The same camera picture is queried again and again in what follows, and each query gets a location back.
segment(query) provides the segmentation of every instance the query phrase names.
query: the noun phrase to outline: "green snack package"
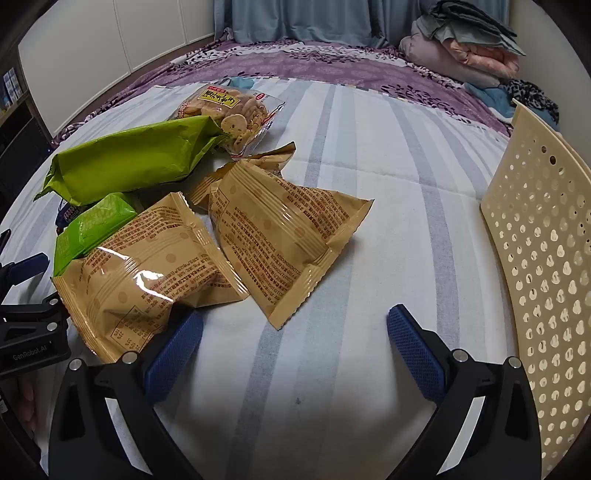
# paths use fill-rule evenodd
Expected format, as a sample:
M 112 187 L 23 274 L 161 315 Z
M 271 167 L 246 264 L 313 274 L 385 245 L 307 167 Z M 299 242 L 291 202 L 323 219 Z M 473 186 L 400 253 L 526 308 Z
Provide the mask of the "green snack package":
M 35 199 L 56 192 L 75 206 L 187 177 L 227 135 L 208 116 L 146 125 L 57 153 Z
M 85 257 L 133 220 L 137 212 L 130 203 L 122 193 L 110 193 L 68 225 L 56 240 L 53 276 L 60 276 L 72 260 Z

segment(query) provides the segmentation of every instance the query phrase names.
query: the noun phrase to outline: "purple blanket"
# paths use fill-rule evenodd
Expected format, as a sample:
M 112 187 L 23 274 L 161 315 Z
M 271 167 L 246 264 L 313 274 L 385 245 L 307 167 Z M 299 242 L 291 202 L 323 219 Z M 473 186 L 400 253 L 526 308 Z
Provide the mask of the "purple blanket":
M 253 45 L 217 41 L 163 65 L 117 93 L 83 122 L 65 127 L 54 145 L 96 115 L 154 85 L 178 86 L 229 77 L 280 77 L 352 85 L 441 109 L 466 123 L 480 122 L 505 135 L 507 126 L 460 83 L 407 62 L 395 48 L 344 47 L 282 40 Z

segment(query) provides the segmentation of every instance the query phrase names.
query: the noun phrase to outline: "white wall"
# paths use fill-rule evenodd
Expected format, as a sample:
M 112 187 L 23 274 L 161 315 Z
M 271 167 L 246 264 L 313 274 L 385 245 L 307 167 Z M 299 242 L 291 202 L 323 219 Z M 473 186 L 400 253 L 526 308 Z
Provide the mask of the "white wall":
M 213 35 L 213 0 L 59 0 L 18 49 L 56 135 L 92 100 L 158 57 Z
M 558 104 L 564 138 L 591 164 L 591 78 L 578 55 L 532 0 L 512 0 L 509 23 L 527 54 L 519 77 L 538 85 Z

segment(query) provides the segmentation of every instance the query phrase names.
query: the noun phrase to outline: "curtain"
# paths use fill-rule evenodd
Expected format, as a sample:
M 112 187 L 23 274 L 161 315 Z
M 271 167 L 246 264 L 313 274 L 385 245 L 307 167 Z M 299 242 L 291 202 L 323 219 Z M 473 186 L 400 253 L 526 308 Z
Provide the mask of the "curtain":
M 226 28 L 238 43 L 281 38 L 345 45 L 398 46 L 437 0 L 214 0 L 216 39 Z M 509 22 L 509 0 L 469 0 Z

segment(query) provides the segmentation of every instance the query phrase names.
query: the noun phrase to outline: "pillow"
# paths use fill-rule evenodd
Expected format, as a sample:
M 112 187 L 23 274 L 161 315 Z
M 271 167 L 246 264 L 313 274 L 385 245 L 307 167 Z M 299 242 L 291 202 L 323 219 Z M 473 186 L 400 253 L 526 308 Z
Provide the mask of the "pillow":
M 459 63 L 439 41 L 425 37 L 417 27 L 416 21 L 413 22 L 411 36 L 401 40 L 400 50 L 416 65 L 451 77 L 458 82 L 468 82 L 482 89 L 499 86 L 499 79 L 495 76 Z

